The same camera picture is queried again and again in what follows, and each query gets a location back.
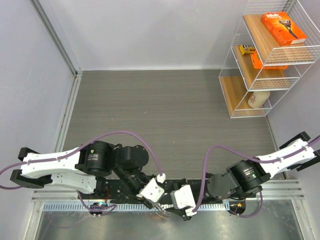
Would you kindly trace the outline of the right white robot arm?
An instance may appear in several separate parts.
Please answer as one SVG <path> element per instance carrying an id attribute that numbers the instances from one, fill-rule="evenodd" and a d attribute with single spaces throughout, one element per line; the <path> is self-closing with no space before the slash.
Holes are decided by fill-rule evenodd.
<path id="1" fill-rule="evenodd" d="M 261 194 L 262 185 L 275 175 L 291 170 L 301 171 L 319 163 L 320 152 L 313 149 L 319 141 L 319 137 L 310 139 L 306 132 L 301 132 L 284 143 L 279 150 L 255 157 L 249 157 L 221 144 L 212 145 L 204 155 L 200 181 L 187 183 L 186 179 L 182 179 L 168 188 L 172 207 L 166 208 L 166 211 L 188 221 L 197 214 L 201 205 L 211 201 L 229 198 L 244 201 Z M 227 167 L 223 174 L 209 173 L 209 155 L 217 148 L 243 159 Z"/>

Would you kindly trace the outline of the metal disc with keyrings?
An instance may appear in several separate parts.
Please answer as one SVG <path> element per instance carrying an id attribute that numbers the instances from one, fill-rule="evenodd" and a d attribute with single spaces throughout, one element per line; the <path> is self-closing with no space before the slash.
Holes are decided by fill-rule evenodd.
<path id="1" fill-rule="evenodd" d="M 167 219 L 170 217 L 170 214 L 165 209 L 163 209 L 163 207 L 159 203 L 154 204 L 153 207 L 154 207 L 155 213 L 161 218 Z"/>

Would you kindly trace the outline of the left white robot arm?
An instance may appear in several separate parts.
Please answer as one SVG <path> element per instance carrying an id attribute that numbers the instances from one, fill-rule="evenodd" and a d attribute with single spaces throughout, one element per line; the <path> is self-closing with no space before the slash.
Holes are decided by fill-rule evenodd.
<path id="1" fill-rule="evenodd" d="M 10 180 L 23 188 L 53 185 L 101 199 L 108 189 L 106 177 L 115 173 L 127 187 L 128 196 L 148 208 L 157 205 L 165 194 L 160 186 L 164 175 L 147 176 L 142 172 L 149 154 L 141 145 L 113 145 L 98 140 L 85 147 L 46 154 L 23 147 L 18 158 L 22 166 L 12 171 Z"/>

